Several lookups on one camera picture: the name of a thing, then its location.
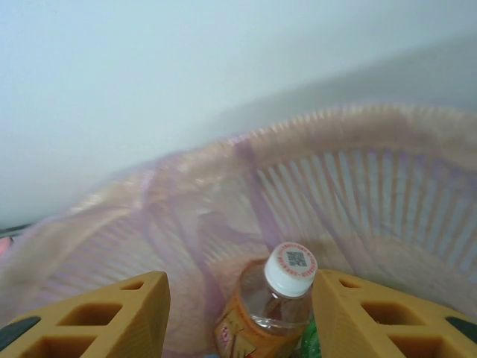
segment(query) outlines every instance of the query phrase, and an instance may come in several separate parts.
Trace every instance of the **white bottle cap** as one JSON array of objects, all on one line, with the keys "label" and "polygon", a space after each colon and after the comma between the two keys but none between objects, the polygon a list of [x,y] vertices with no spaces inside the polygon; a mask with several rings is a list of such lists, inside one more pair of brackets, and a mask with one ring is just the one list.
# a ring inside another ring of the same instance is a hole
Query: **white bottle cap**
[{"label": "white bottle cap", "polygon": [[315,278],[318,265],[308,248],[295,242],[275,247],[265,264],[265,278],[271,288],[286,297],[305,295]]}]

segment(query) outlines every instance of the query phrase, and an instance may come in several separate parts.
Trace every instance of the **wall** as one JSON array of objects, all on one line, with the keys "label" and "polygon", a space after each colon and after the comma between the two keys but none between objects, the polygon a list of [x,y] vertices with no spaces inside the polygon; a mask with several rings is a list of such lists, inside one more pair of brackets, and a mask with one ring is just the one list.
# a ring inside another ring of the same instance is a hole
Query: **wall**
[{"label": "wall", "polygon": [[455,0],[3,1],[0,228],[295,113],[383,98],[473,110],[476,13]]}]

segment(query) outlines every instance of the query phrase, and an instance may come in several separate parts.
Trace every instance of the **laundry basket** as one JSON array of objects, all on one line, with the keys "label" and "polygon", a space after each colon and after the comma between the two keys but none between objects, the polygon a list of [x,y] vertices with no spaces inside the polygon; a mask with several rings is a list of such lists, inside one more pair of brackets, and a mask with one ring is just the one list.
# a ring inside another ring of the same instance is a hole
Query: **laundry basket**
[{"label": "laundry basket", "polygon": [[28,230],[0,261],[0,324],[166,271],[164,357],[214,351],[246,264],[282,241],[477,319],[477,117],[393,105],[299,117],[145,164]]}]

